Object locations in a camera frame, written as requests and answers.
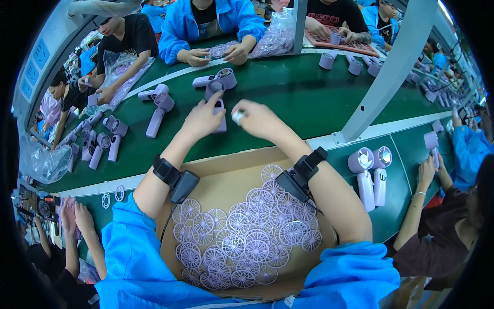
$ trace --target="bracelet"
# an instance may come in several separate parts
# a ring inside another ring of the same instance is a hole
[[[417,194],[423,194],[424,195],[424,198],[426,197],[425,193],[424,192],[417,192],[415,193],[414,195],[412,195],[412,198],[414,198]]]

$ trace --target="power socket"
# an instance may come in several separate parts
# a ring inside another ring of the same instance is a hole
[[[29,86],[26,79],[23,79],[21,82],[21,91],[22,94],[27,98],[31,99],[31,95],[33,94],[33,89]]]
[[[32,61],[29,61],[28,66],[26,68],[26,78],[31,83],[31,85],[34,86],[39,77],[40,74],[38,73],[38,70],[36,70],[36,68],[34,67],[34,63]]]
[[[44,65],[48,61],[48,58],[50,58],[50,52],[48,51],[48,48],[46,48],[43,39],[38,42],[38,45],[34,49],[33,58],[38,64],[40,70],[43,69]]]

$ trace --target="tattoo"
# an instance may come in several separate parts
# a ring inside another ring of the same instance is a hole
[[[360,32],[357,33],[357,41],[365,44],[372,43],[372,36],[369,32]]]

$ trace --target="black t-shirt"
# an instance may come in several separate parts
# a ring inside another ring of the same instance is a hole
[[[87,301],[92,299],[95,294],[98,294],[94,285],[78,284],[66,269],[62,271],[53,283],[53,288],[67,302],[67,309],[92,308]]]
[[[54,282],[65,268],[65,249],[50,245],[51,258],[48,257],[41,245],[32,245],[26,251],[29,263],[34,263],[36,268]]]
[[[103,55],[105,50],[113,52],[124,52],[129,55],[138,56],[146,50],[151,51],[151,57],[158,55],[158,43],[146,14],[131,14],[124,17],[125,34],[122,41],[114,35],[103,37],[98,46],[98,69],[96,74],[105,73],[105,62]]]
[[[192,0],[191,7],[199,29],[199,40],[209,39],[224,34],[218,24],[216,2],[214,0],[213,3],[205,10],[199,10],[196,8],[196,6],[192,3]]]
[[[293,0],[288,7],[293,8]],[[343,22],[352,32],[368,32],[358,5],[353,0],[337,0],[331,4],[324,4],[320,0],[307,1],[307,16],[312,17],[323,25],[341,27]]]
[[[91,87],[88,87],[86,92],[81,92],[77,82],[69,82],[67,86],[69,87],[69,92],[60,103],[62,112],[68,111],[71,106],[75,106],[80,109],[85,103],[87,103],[87,96],[96,92],[96,89]]]
[[[379,14],[378,14],[378,16],[379,16],[379,19],[377,22],[377,28],[378,29],[381,29],[382,27],[385,27],[385,26],[391,24],[391,20],[388,20],[388,22],[385,22],[384,20],[382,20],[382,18]],[[386,43],[388,43],[388,44],[391,43],[391,26],[386,27],[382,30],[379,30],[379,34],[383,37],[383,39]]]

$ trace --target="red tray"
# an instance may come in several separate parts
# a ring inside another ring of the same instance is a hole
[[[324,27],[329,33],[338,33],[337,27],[326,25]],[[337,48],[379,58],[379,54],[377,53],[377,51],[369,44],[353,41],[346,45],[334,45],[329,42],[328,38],[321,38],[318,35],[308,31],[307,29],[305,29],[305,36],[315,47]]]

